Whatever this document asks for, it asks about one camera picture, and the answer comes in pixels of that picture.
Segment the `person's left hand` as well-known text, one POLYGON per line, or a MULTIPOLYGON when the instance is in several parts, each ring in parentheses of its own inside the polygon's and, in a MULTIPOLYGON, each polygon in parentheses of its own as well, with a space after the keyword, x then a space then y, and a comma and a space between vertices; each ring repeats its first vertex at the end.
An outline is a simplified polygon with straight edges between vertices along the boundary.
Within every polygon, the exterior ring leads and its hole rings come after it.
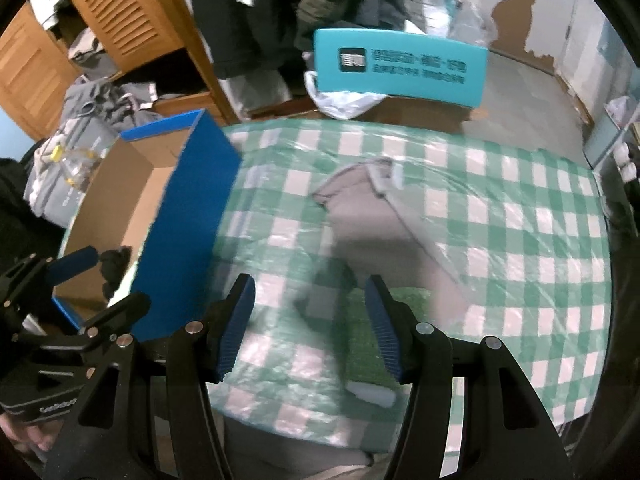
POLYGON ((1 430, 9 439, 14 450, 26 460, 44 464, 63 426, 62 419, 26 425, 8 413, 1 415, 1 430))

